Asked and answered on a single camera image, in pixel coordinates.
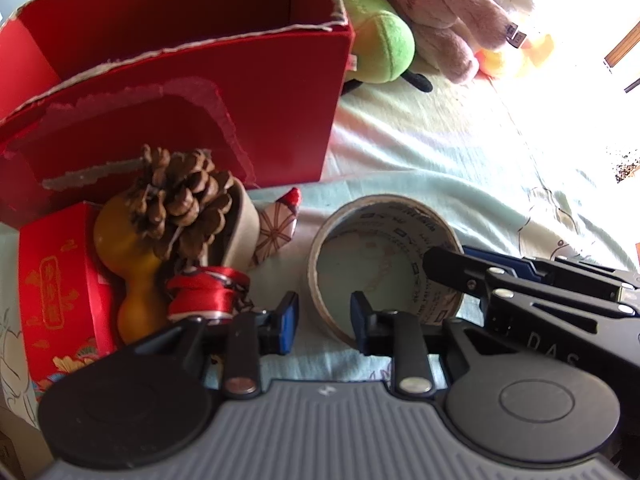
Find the red patterned fabric pouch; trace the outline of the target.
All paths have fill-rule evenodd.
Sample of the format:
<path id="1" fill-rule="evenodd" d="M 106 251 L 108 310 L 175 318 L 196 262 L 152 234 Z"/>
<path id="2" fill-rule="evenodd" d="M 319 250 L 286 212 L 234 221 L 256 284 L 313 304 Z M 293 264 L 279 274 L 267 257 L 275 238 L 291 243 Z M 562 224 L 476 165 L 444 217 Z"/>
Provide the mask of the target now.
<path id="1" fill-rule="evenodd" d="M 258 211 L 259 233 L 253 255 L 254 266 L 280 252 L 293 239 L 301 203 L 300 189 L 291 188 Z"/>

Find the brown pine cone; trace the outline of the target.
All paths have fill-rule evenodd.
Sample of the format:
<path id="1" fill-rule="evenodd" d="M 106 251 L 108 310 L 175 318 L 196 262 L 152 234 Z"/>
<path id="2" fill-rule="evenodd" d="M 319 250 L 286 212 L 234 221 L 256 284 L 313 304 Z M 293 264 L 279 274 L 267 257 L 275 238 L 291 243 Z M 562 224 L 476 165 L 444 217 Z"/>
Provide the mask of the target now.
<path id="1" fill-rule="evenodd" d="M 142 175 L 126 194 L 136 231 L 152 240 L 157 258 L 204 266 L 227 225 L 234 177 L 202 150 L 171 153 L 145 145 Z"/>

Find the green plush ball toy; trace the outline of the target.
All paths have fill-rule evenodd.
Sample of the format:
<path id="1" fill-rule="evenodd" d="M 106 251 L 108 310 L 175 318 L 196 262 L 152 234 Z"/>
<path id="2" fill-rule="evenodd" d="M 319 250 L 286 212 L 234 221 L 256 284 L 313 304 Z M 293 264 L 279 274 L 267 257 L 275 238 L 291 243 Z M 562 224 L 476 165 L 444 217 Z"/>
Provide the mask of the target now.
<path id="1" fill-rule="evenodd" d="M 363 84 L 387 84 L 398 79 L 430 93 L 433 85 L 410 68 L 416 42 L 407 23 L 387 0 L 343 0 L 354 32 L 341 95 Z"/>

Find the beige tape roll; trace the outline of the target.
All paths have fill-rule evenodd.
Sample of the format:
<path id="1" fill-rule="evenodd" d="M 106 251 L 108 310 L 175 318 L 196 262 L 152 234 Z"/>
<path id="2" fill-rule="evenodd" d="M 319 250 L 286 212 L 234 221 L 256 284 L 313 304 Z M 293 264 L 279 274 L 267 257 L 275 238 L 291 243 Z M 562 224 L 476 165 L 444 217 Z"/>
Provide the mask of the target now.
<path id="1" fill-rule="evenodd" d="M 409 312 L 424 325 L 442 324 L 458 313 L 463 294 L 427 278 L 423 256 L 433 247 L 462 252 L 446 221 L 416 200 L 378 194 L 341 206 L 322 224 L 307 259 L 316 317 L 352 348 L 353 292 L 363 292 L 377 309 Z"/>

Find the yellow wooden gourd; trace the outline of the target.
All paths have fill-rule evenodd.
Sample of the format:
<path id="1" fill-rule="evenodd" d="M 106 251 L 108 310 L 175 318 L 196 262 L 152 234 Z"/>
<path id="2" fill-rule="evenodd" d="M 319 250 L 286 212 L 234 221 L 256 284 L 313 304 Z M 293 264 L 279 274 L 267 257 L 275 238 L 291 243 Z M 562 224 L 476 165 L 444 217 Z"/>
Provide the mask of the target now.
<path id="1" fill-rule="evenodd" d="M 157 284 L 162 263 L 151 241 L 129 218 L 125 196 L 116 195 L 101 209 L 93 230 L 96 252 L 108 270 L 125 281 L 126 295 L 117 309 L 117 329 L 124 344 L 133 344 L 165 327 L 167 300 Z"/>

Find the large red cardboard box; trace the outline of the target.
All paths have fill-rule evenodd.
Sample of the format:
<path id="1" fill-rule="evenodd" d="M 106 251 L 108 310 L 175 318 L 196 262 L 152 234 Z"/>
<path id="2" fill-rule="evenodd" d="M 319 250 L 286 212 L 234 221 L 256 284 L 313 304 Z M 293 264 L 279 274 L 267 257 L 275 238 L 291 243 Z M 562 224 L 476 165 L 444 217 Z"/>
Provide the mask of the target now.
<path id="1" fill-rule="evenodd" d="M 322 174 L 352 46 L 342 0 L 32 0 L 1 29 L 1 219 L 204 148 L 250 188 Z"/>

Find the red ribbon spool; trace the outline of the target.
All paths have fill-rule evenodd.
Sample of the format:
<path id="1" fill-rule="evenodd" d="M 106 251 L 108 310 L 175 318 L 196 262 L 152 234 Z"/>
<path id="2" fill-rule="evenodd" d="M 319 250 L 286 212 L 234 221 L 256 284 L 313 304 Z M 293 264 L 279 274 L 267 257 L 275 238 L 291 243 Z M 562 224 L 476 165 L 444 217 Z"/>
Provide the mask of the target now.
<path id="1" fill-rule="evenodd" d="M 177 323 L 199 316 L 209 324 L 231 320 L 243 309 L 250 278 L 228 266 L 200 266 L 166 282 L 170 297 L 167 318 Z"/>

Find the small red gift box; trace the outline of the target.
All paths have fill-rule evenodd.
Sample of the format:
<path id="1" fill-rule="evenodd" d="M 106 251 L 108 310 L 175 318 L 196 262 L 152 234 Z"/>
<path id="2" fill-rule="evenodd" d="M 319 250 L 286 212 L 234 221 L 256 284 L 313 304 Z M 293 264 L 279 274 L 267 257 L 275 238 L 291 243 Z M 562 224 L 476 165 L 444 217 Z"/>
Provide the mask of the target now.
<path id="1" fill-rule="evenodd" d="M 122 280 L 96 253 L 101 207 L 79 203 L 22 226 L 18 302 L 29 376 L 41 399 L 64 376 L 121 345 L 116 308 Z"/>

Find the pink plush bunny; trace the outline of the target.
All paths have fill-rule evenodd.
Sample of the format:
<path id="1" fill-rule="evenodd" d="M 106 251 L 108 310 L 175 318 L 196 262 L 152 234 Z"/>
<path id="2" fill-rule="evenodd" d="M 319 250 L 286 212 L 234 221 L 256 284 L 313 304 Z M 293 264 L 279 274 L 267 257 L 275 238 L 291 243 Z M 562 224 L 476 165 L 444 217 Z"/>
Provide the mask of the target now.
<path id="1" fill-rule="evenodd" d="M 454 84 L 473 78 L 480 66 L 473 46 L 518 48 L 526 35 L 495 0 L 387 0 L 408 23 L 416 52 Z"/>

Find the orange yellow plush toy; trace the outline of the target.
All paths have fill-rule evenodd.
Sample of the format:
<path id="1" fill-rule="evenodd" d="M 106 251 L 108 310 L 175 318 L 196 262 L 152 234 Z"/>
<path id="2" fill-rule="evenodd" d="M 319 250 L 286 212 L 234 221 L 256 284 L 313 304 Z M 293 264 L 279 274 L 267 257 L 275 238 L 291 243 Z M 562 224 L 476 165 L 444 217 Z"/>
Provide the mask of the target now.
<path id="1" fill-rule="evenodd" d="M 551 35 L 526 38 L 515 49 L 507 44 L 498 51 L 478 48 L 474 55 L 480 72 L 492 79 L 521 77 L 547 62 L 554 50 Z"/>

